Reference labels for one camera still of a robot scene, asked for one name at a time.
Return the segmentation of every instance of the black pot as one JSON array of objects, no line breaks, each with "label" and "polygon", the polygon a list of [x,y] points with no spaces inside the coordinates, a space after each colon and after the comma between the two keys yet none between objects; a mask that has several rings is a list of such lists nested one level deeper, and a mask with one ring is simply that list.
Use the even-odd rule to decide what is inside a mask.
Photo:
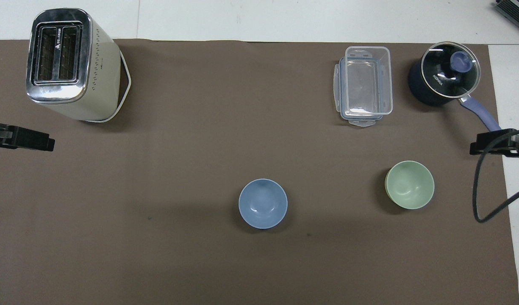
[{"label": "black pot", "polygon": [[480,65],[467,47],[454,42],[431,46],[408,74],[408,85],[420,102],[442,106],[469,95],[480,81]]}]

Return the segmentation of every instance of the blue bowl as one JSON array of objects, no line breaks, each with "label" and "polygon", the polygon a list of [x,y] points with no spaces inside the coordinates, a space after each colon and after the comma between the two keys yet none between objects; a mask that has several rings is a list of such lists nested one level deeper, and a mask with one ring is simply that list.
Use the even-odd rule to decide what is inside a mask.
[{"label": "blue bowl", "polygon": [[240,192],[239,211],[244,221],[254,228],[272,228],[286,216],[288,197],[278,183],[257,179]]}]

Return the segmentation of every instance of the black cable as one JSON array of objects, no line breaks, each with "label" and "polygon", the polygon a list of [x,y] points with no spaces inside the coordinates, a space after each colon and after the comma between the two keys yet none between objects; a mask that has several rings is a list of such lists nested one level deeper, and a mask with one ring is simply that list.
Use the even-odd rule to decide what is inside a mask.
[{"label": "black cable", "polygon": [[478,178],[480,177],[480,169],[482,167],[483,160],[484,160],[484,158],[486,158],[487,153],[493,147],[495,147],[495,145],[497,145],[501,141],[508,139],[509,137],[512,137],[515,135],[519,135],[519,130],[512,131],[511,133],[506,133],[505,135],[501,135],[500,137],[497,137],[496,139],[491,141],[491,143],[489,143],[486,146],[486,148],[482,151],[482,154],[480,154],[480,158],[478,159],[478,164],[476,164],[476,171],[474,173],[474,185],[472,186],[472,208],[474,210],[474,218],[480,224],[490,220],[496,214],[498,214],[498,212],[504,210],[505,207],[507,207],[510,203],[514,202],[516,199],[519,198],[519,192],[517,192],[514,195],[512,195],[511,197],[509,197],[508,199],[506,199],[505,202],[503,202],[495,210],[493,210],[491,213],[489,213],[489,215],[485,216],[484,218],[480,218],[480,216],[478,216],[478,205],[476,203],[476,199],[478,196]]}]

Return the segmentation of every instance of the plastic food container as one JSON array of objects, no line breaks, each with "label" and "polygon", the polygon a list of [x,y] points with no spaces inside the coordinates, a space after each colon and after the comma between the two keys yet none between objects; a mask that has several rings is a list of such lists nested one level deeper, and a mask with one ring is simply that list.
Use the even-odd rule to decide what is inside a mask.
[{"label": "plastic food container", "polygon": [[349,47],[335,65],[336,110],[350,124],[368,127],[393,110],[391,56],[385,47]]}]

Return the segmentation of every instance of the silver toaster top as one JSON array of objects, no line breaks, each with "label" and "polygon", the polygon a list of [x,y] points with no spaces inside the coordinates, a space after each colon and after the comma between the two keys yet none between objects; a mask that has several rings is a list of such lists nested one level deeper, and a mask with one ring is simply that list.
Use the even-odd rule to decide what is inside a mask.
[{"label": "silver toaster top", "polygon": [[85,93],[93,20],[78,8],[41,12],[31,27],[26,93],[40,104],[72,103]]}]

